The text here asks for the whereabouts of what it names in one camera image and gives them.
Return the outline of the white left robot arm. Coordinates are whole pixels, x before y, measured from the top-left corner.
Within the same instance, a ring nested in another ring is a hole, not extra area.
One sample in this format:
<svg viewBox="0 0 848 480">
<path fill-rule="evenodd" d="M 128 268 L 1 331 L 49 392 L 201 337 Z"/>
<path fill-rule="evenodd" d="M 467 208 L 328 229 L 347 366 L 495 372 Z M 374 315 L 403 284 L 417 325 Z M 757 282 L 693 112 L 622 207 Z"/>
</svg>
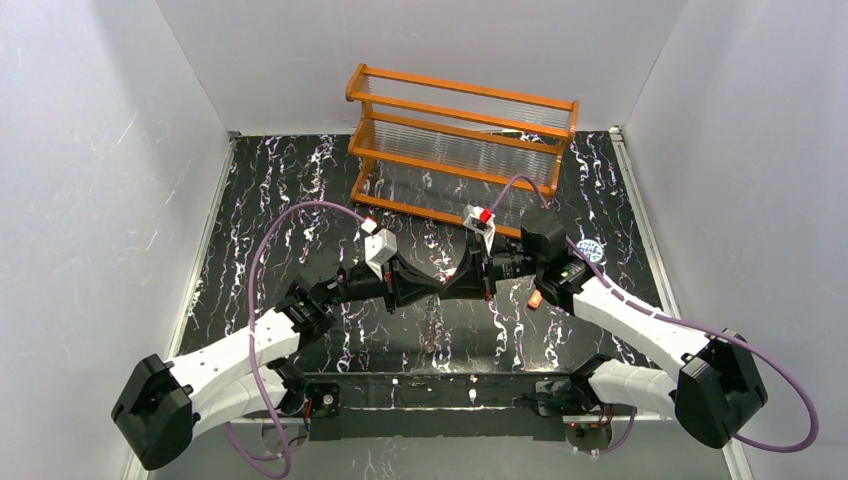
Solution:
<svg viewBox="0 0 848 480">
<path fill-rule="evenodd" d="M 305 269 L 253 327 L 190 354 L 140 360 L 110 417 L 142 466 L 162 468 L 201 433 L 267 406 L 297 412 L 308 383 L 292 357 L 335 324 L 332 306 L 381 298 L 394 309 L 443 289 L 399 255 L 381 271 L 376 275 L 364 262 Z"/>
</svg>

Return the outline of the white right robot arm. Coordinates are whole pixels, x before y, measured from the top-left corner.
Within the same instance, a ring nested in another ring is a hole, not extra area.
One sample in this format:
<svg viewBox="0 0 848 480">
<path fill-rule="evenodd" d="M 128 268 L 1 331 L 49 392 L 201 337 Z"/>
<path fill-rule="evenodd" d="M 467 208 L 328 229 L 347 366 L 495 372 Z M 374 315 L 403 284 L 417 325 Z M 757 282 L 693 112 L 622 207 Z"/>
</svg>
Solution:
<svg viewBox="0 0 848 480">
<path fill-rule="evenodd" d="M 668 323 L 663 311 L 621 290 L 587 260 L 551 211 L 533 210 L 518 242 L 497 234 L 486 208 L 466 206 L 463 224 L 474 238 L 442 298 L 489 300 L 498 282 L 529 276 L 543 300 L 610 332 L 655 365 L 597 354 L 560 386 L 532 394 L 545 407 L 629 405 L 671 417 L 701 444 L 721 448 L 766 405 L 767 390 L 740 335 Z"/>
</svg>

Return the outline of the metal oval keyring holder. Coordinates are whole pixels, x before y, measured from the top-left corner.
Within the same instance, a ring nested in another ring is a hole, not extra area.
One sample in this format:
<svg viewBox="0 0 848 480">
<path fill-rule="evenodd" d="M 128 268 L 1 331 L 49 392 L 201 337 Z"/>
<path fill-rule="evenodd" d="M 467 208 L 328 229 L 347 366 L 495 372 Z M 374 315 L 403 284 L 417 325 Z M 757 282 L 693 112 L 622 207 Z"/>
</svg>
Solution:
<svg viewBox="0 0 848 480">
<path fill-rule="evenodd" d="M 425 306 L 425 324 L 422 329 L 422 351 L 425 354 L 434 353 L 440 336 L 441 314 L 437 296 L 427 298 Z"/>
</svg>

